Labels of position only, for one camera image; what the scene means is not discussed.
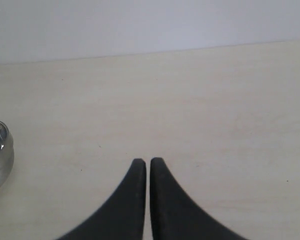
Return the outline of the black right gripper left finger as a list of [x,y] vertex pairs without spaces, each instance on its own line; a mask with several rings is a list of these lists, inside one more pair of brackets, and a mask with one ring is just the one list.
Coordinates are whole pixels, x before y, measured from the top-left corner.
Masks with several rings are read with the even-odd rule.
[[146,189],[146,163],[136,158],[107,201],[60,239],[141,240],[145,223]]

